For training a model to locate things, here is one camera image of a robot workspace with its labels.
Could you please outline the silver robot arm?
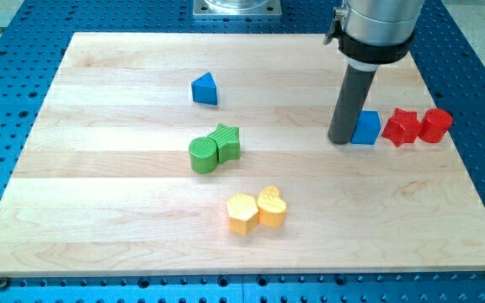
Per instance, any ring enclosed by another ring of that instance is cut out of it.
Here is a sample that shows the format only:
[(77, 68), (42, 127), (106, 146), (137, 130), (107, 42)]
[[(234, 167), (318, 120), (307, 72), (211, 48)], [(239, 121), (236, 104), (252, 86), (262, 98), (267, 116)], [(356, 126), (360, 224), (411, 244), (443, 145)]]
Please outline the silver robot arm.
[(414, 27), (424, 0), (343, 0), (323, 44), (334, 39), (349, 66), (374, 72), (401, 60), (414, 40)]

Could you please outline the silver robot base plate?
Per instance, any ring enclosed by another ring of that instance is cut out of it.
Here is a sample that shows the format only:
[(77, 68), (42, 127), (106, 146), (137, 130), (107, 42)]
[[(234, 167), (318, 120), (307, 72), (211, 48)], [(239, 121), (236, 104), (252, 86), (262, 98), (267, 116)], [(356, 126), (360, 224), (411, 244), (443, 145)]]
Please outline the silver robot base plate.
[(194, 0), (193, 15), (197, 18), (280, 16), (280, 0)]

